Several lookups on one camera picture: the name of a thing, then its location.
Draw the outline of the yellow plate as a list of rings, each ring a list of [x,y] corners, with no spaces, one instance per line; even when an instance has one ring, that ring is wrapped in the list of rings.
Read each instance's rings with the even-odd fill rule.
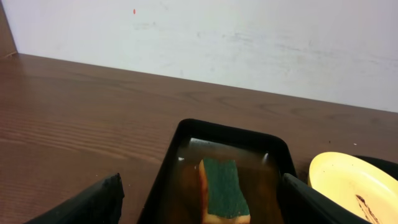
[[[362,159],[323,152],[310,163],[308,184],[367,222],[397,223],[397,180]]]

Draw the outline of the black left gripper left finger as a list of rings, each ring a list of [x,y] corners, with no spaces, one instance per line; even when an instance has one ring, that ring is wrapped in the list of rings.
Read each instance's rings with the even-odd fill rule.
[[[28,224],[118,224],[124,190],[120,174],[109,176],[29,220]]]

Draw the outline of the yellow green scrub sponge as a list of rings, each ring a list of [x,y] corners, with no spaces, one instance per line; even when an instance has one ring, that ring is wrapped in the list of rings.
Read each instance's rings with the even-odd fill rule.
[[[234,160],[204,158],[198,165],[202,223],[248,224],[251,214]]]

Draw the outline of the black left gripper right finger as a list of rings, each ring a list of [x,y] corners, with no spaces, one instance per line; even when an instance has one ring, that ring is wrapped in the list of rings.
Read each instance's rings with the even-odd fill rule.
[[[278,184],[278,203],[285,223],[367,224],[366,220],[288,173]]]

